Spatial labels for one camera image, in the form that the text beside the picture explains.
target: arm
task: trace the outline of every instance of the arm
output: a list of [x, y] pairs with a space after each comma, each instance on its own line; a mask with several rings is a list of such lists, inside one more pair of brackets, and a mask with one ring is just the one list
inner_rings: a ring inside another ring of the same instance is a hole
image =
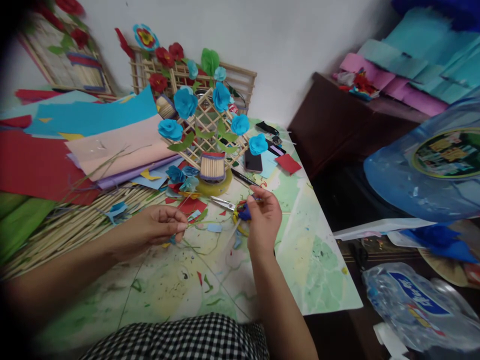
[[282, 222], [277, 198], [265, 189], [252, 186], [247, 198], [251, 213], [248, 249], [268, 347], [277, 359], [318, 359], [310, 331], [282, 270], [274, 256], [274, 244]]
[[96, 240], [9, 280], [5, 285], [11, 306], [36, 332], [115, 264], [167, 242], [173, 234], [181, 241], [187, 224], [175, 207], [150, 206]]

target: hand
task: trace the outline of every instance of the hand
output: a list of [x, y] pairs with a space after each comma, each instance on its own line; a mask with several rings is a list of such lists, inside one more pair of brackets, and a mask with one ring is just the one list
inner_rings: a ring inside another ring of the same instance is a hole
[[248, 250], [250, 256], [273, 256], [275, 240], [282, 223], [282, 209], [275, 195], [258, 186], [250, 186], [253, 194], [261, 198], [256, 202], [249, 195], [246, 198], [251, 214], [250, 233], [248, 236]]
[[181, 242], [187, 226], [187, 217], [176, 207], [153, 205], [114, 227], [95, 242], [116, 261], [122, 262], [135, 258], [152, 245], [167, 243], [174, 234], [175, 242]]

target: red crepe paper rose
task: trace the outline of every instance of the red crepe paper rose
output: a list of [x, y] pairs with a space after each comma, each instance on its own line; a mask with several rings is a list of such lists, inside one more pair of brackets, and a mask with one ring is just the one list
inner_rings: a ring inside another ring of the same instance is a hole
[[120, 31], [118, 27], [115, 28], [116, 34], [118, 35], [118, 40], [120, 40], [120, 47], [121, 49], [130, 57], [130, 59], [135, 60], [135, 53], [130, 48], [127, 40], [125, 39], [124, 35]]
[[171, 68], [175, 65], [175, 59], [171, 53], [164, 47], [159, 47], [155, 50], [155, 55], [158, 61], [165, 67]]
[[150, 75], [148, 82], [150, 82], [151, 88], [160, 94], [163, 93], [167, 87], [167, 78], [159, 73], [153, 73]]
[[78, 27], [70, 33], [70, 36], [75, 40], [79, 49], [83, 49], [84, 46], [87, 45], [90, 37], [85, 31]]
[[84, 14], [84, 8], [77, 0], [55, 0], [57, 6], [64, 12], [74, 16]]
[[178, 42], [174, 42], [168, 47], [168, 52], [173, 56], [175, 61], [182, 61], [184, 56], [184, 48]]

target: pink paper sheet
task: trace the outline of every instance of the pink paper sheet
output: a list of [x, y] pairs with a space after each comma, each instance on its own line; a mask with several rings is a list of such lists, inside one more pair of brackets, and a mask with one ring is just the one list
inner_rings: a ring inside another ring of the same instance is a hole
[[[167, 149], [169, 145], [159, 134], [161, 120], [157, 114], [132, 125], [68, 141], [66, 145], [83, 172], [91, 174], [90, 180], [97, 181], [177, 154]], [[115, 161], [96, 170], [115, 156]]]

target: yellow paper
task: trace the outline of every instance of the yellow paper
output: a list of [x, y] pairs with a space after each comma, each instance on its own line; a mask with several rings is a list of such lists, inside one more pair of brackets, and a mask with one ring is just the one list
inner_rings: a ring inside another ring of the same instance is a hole
[[66, 132], [59, 132], [59, 134], [68, 141], [83, 139], [85, 137], [82, 134], [71, 134]]
[[161, 176], [152, 176], [150, 175], [150, 171], [148, 169], [145, 169], [143, 170], [140, 175], [142, 175], [145, 179], [148, 179], [148, 180], [157, 180], [157, 179], [161, 179], [162, 177]]

